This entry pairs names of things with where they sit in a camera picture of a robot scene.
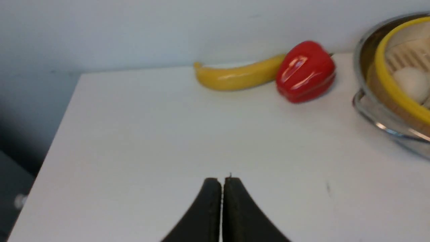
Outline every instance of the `plastic vegetable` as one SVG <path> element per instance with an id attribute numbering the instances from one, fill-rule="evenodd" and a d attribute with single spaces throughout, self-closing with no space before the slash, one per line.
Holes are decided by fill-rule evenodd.
<path id="1" fill-rule="evenodd" d="M 305 41 L 286 56 L 276 76 L 279 93 L 290 102 L 305 102 L 324 94 L 335 79 L 335 63 L 318 43 Z"/>
<path id="2" fill-rule="evenodd" d="M 285 54 L 254 64 L 236 68 L 204 67 L 200 62 L 194 63 L 197 80 L 205 87 L 233 91 L 262 85 L 275 79 Z"/>

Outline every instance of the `white wall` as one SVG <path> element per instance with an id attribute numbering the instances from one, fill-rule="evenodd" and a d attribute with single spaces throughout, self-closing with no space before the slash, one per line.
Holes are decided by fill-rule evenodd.
<path id="1" fill-rule="evenodd" d="M 50 71 L 254 60 L 306 39 L 351 51 L 377 22 L 427 9 L 428 0 L 1 0 L 3 115 L 12 130 L 38 133 L 19 139 L 41 156 L 75 84 Z"/>

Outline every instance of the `white egg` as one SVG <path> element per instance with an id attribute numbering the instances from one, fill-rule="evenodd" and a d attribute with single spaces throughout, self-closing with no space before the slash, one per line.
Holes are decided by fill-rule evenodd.
<path id="1" fill-rule="evenodd" d="M 411 99 L 422 104 L 430 93 L 430 82 L 423 71 L 413 67 L 405 67 L 393 74 L 399 87 Z"/>

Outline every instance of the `steamer basket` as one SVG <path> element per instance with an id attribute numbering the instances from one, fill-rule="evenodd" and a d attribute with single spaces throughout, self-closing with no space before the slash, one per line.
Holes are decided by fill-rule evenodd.
<path id="1" fill-rule="evenodd" d="M 390 31 L 376 49 L 376 75 L 371 68 L 367 79 L 381 102 L 416 131 L 430 136 L 430 111 L 409 98 L 392 76 L 404 67 L 430 70 L 430 17 L 408 21 Z"/>
<path id="2" fill-rule="evenodd" d="M 380 43 L 382 43 L 382 40 L 392 30 L 411 20 L 428 16 L 430 16 L 430 12 L 417 12 L 398 16 L 376 25 L 364 34 L 356 46 L 353 57 L 354 71 L 361 86 L 361 89 L 353 98 L 353 106 L 367 121 L 378 129 L 388 133 L 389 137 L 395 142 L 430 159 L 430 133 L 425 132 L 425 129 L 420 126 L 420 123 L 411 122 L 411 119 L 416 120 L 416 117 L 412 116 L 410 112 L 406 111 L 405 113 L 402 113 L 401 109 L 399 109 L 400 105 L 396 103 L 395 99 L 393 99 L 386 91 L 387 89 L 379 80 L 374 65 L 378 46 L 381 46 Z M 404 49 L 402 47 L 402 52 L 396 52 L 396 54 L 401 54 L 403 56 L 405 54 L 403 50 Z M 383 59 L 385 58 L 385 53 L 386 51 L 382 52 Z M 393 58 L 396 58 L 392 53 L 388 54 L 391 54 L 389 56 L 390 59 L 392 56 Z M 415 58 L 413 53 L 407 52 L 406 55 L 408 55 L 410 59 L 412 57 Z M 391 76 L 390 73 L 392 73 L 396 68 L 400 68 L 399 65 L 410 65 L 410 63 L 413 65 L 421 65 L 418 60 L 406 60 L 407 57 L 403 58 L 405 59 L 405 63 L 395 63 L 395 68 L 388 67 L 387 75 Z M 382 63 L 383 66 L 387 65 L 385 60 Z"/>

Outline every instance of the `metal pot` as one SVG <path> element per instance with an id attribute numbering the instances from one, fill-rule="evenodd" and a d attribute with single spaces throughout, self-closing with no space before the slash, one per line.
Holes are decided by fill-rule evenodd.
<path id="1" fill-rule="evenodd" d="M 353 56 L 354 71 L 361 86 L 353 98 L 353 106 L 362 117 L 389 134 L 395 142 L 430 159 L 430 137 L 412 129 L 386 108 L 366 85 L 367 71 L 374 61 L 376 48 L 382 38 L 400 24 L 426 16 L 430 16 L 430 12 L 398 16 L 379 23 L 363 35 Z"/>

